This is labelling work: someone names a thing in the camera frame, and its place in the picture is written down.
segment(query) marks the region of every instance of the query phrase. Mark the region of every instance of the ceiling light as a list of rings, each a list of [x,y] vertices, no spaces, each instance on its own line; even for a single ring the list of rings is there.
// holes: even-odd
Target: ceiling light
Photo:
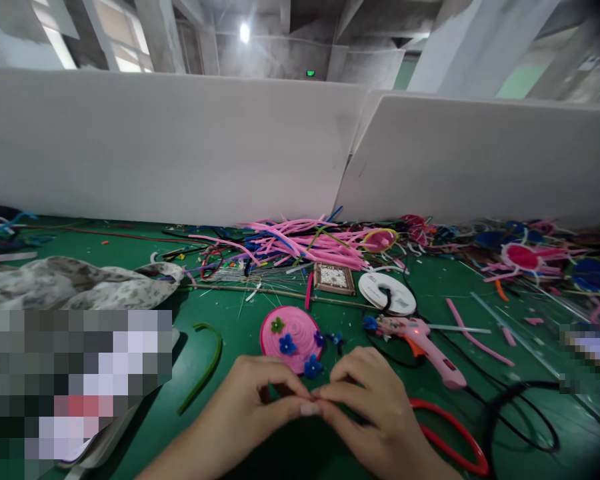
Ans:
[[[246,23],[240,25],[240,40],[244,43],[249,43],[249,35],[251,31],[249,30],[249,26]]]

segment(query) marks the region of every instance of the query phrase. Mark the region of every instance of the pink hot glue gun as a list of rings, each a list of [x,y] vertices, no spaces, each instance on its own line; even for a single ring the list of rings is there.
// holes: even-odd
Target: pink hot glue gun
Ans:
[[[384,317],[379,324],[379,329],[384,333],[405,337],[420,347],[438,370],[447,388],[458,390],[467,386],[462,372],[429,340],[431,329],[424,321],[415,318]]]

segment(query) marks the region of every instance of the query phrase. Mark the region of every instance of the window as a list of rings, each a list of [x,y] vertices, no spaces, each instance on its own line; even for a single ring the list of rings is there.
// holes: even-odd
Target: window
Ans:
[[[145,34],[135,12],[115,0],[95,0],[95,8],[120,71],[153,72]]]
[[[62,38],[62,30],[53,16],[48,0],[33,0],[33,10],[44,28],[51,46],[60,58],[62,66],[67,70],[75,70],[75,62]]]

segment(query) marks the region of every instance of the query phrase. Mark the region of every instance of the pixelated area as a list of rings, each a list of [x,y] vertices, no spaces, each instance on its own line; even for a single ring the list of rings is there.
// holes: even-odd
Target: pixelated area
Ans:
[[[170,379],[170,311],[0,311],[0,460],[38,478]]]
[[[560,336],[572,366],[561,381],[563,392],[600,394],[600,324],[565,325]]]

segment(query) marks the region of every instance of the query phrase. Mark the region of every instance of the wall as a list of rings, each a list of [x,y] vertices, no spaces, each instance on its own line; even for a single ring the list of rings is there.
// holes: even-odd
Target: wall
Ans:
[[[329,214],[366,94],[327,82],[0,69],[0,204],[202,225]]]
[[[600,224],[600,106],[385,95],[338,192],[340,219]]]

